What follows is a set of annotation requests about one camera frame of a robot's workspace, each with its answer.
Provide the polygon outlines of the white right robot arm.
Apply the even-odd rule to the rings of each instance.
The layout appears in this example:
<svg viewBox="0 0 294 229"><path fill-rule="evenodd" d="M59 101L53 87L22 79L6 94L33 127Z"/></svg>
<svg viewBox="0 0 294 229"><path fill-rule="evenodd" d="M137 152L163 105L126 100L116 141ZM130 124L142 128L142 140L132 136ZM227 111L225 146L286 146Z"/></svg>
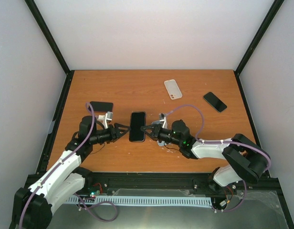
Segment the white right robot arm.
<svg viewBox="0 0 294 229"><path fill-rule="evenodd" d="M171 127L166 129L162 124L152 124L141 127L141 130L154 141L177 145L188 159L226 160L228 165L216 169L211 175L211 180L218 186L225 187L238 181L257 183L271 166L270 156L242 134L222 140L204 140L192 136L182 120L173 122Z"/></svg>

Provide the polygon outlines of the light blue phone case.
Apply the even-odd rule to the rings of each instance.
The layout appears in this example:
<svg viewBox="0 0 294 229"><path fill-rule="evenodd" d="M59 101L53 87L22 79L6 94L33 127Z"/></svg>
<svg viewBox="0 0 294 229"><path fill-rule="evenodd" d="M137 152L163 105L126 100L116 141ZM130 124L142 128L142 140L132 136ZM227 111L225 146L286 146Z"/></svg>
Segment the light blue phone case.
<svg viewBox="0 0 294 229"><path fill-rule="evenodd" d="M152 124L161 124L161 126L163 128L165 128L165 129L167 129L167 127L168 127L168 124L166 122L160 121L160 120L156 120L156 121L152 122ZM157 144L159 146L165 146L166 145L166 143L164 141L159 141L159 140L157 141Z"/></svg>

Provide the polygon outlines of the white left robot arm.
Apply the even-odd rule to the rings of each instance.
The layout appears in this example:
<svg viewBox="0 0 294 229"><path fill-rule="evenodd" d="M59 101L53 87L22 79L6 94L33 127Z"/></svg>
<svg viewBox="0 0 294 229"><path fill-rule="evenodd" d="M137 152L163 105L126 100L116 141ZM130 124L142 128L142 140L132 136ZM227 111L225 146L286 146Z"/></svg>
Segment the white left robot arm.
<svg viewBox="0 0 294 229"><path fill-rule="evenodd" d="M126 125L109 125L104 116L100 121L93 115L83 117L78 132L54 165L28 188L15 193L10 228L47 228L69 197L79 190L88 192L93 188L91 171L80 166L91 154L93 145L115 142L129 130Z"/></svg>

